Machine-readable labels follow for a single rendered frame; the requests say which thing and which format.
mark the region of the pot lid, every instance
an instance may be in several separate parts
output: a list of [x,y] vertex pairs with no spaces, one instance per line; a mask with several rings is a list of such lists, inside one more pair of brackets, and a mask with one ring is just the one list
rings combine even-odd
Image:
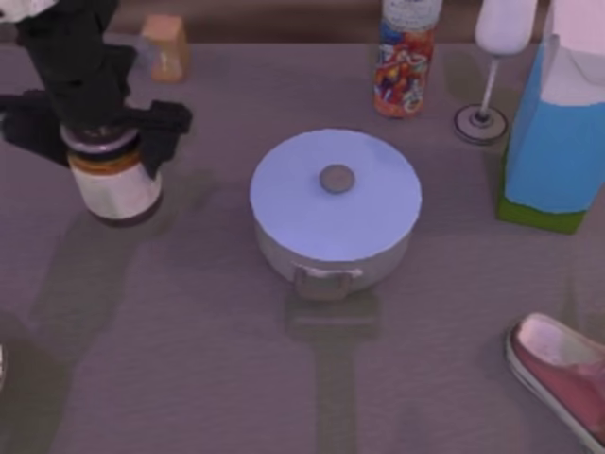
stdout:
[[256,221],[304,257],[349,262],[395,246],[420,214],[421,186],[407,159],[368,134],[320,130],[268,153],[251,182]]

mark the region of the table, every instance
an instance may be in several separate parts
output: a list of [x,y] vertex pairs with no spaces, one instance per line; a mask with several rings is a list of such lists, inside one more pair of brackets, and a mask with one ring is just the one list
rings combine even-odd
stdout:
[[[137,102],[185,102],[195,126],[164,168],[162,211],[132,230],[86,214],[65,169],[0,144],[2,452],[577,449],[511,377],[502,335],[541,311],[605,340],[603,199],[575,236],[495,220],[502,144],[466,145],[451,126],[480,100],[488,57],[439,46],[425,112],[401,122],[373,111],[372,49],[197,45],[177,86],[134,70]],[[502,65],[494,103],[508,115],[534,52]],[[0,92],[39,86],[16,48],[1,48],[0,67]],[[401,267],[330,314],[266,265],[248,202],[269,149],[325,127],[391,142],[424,193]],[[331,323],[355,317],[365,327]]]

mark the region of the wooden block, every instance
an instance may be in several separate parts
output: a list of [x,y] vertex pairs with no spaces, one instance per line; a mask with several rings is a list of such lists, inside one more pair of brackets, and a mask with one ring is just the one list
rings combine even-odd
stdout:
[[182,17],[153,14],[142,32],[155,51],[151,77],[158,82],[180,82],[189,67],[189,46]]

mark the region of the pot handle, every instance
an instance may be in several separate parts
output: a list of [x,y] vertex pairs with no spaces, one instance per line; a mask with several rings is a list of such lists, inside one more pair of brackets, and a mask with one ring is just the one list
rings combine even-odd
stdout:
[[343,300],[351,293],[353,280],[359,275],[360,270],[323,271],[297,265],[294,271],[294,289],[304,300]]

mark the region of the pot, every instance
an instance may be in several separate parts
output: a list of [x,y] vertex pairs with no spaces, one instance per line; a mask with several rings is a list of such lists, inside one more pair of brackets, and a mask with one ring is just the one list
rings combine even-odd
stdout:
[[320,130],[270,151],[251,181],[259,247],[306,300],[335,301],[401,262],[421,185],[391,145],[357,131]]

